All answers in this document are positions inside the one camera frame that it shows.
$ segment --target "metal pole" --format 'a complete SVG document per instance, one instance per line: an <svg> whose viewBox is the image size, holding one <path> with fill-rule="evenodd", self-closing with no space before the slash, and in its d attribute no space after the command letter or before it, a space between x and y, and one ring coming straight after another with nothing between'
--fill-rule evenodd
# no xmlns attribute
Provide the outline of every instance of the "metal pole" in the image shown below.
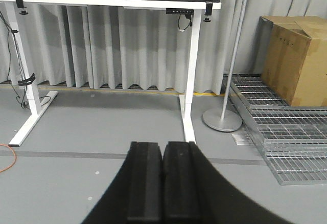
<svg viewBox="0 0 327 224"><path fill-rule="evenodd" d="M238 27L237 27L237 33L236 33L236 38L235 38L235 43L234 43L233 55L232 55L232 58L231 58L231 63L230 63L230 68L229 68L229 74L228 74L228 81L227 81L227 85L226 85L224 104L223 104L223 109L222 109L222 113L221 113L221 120L224 120L224 118L225 118L227 102L228 102L228 96L229 96L229 89L230 89L231 79L232 79L232 76L233 76L233 70L234 70L234 64L235 64L236 55L237 55L237 49L239 47L239 41L240 41L240 36L241 36L241 31L242 31L242 26L243 26L243 20L244 20L244 15L245 15L246 4L247 4L247 0L243 0L242 1L242 7L241 7L240 20L239 20L239 24L238 24Z"/></svg>
<svg viewBox="0 0 327 224"><path fill-rule="evenodd" d="M179 95L179 102L181 108L181 114L183 119L184 135L185 141L195 142L195 135L193 130L191 109L193 102L193 91L195 82L195 69L198 56L199 48L199 37L200 37L200 27L201 27L201 13L202 9L194 10L193 17L193 27L191 34L191 46L190 46L190 58L188 67L188 80L186 83L185 95Z"/></svg>

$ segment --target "white curtain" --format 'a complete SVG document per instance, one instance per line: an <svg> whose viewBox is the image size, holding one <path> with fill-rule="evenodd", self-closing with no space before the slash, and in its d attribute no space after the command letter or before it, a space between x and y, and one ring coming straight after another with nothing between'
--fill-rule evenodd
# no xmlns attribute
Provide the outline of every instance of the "white curtain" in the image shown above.
<svg viewBox="0 0 327 224"><path fill-rule="evenodd" d="M202 23L195 91L219 93L228 71L242 0L221 0L211 23ZM249 0L237 54L235 73L260 73L258 59L259 17L261 15L327 18L327 0ZM175 15L165 11L120 7L65 7L27 4L25 28L37 82L50 85L66 82L91 88L108 84L127 89L173 87L184 92L191 29L177 30ZM0 10L6 16L4 4ZM188 21L182 17L181 25ZM10 40L12 69L17 82L17 58ZM0 25L0 82L9 67L7 30Z"/></svg>

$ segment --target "orange cable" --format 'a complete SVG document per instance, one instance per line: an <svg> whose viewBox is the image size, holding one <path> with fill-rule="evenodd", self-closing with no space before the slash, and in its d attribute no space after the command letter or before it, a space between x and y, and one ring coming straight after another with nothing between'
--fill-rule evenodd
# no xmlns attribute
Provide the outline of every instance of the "orange cable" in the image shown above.
<svg viewBox="0 0 327 224"><path fill-rule="evenodd" d="M16 160L17 160L17 155L16 155L16 152L8 145L5 145L5 144L0 144L0 146L4 146L4 147L7 147L9 150L12 151L12 153L14 154L14 161L12 162L11 165L9 165L7 168L4 168L2 170L0 170L0 173L6 171L7 169L10 169L12 166L14 166L14 164L16 163Z"/></svg>

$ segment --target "gray floor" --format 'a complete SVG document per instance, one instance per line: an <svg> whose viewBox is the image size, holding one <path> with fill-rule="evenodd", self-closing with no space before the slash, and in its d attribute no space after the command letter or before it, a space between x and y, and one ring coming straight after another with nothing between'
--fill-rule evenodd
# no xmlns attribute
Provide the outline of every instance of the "gray floor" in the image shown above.
<svg viewBox="0 0 327 224"><path fill-rule="evenodd" d="M29 116L0 86L0 138L7 144ZM236 187L295 223L325 223L327 186L280 186L253 146L201 120L222 97L195 97L197 144ZM0 173L0 223L80 223L120 168L131 141L182 141L177 96L59 91L20 148L13 168ZM0 167L12 158L0 148Z"/></svg>

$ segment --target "round metal base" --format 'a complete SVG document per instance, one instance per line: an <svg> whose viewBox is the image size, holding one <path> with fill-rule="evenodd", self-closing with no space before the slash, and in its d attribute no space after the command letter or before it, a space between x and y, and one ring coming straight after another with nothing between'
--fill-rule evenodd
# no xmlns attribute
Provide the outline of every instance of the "round metal base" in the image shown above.
<svg viewBox="0 0 327 224"><path fill-rule="evenodd" d="M222 109L213 108L203 114L203 121L210 128L222 132L233 132L242 126L242 119L236 113L226 110L225 118L221 120Z"/></svg>

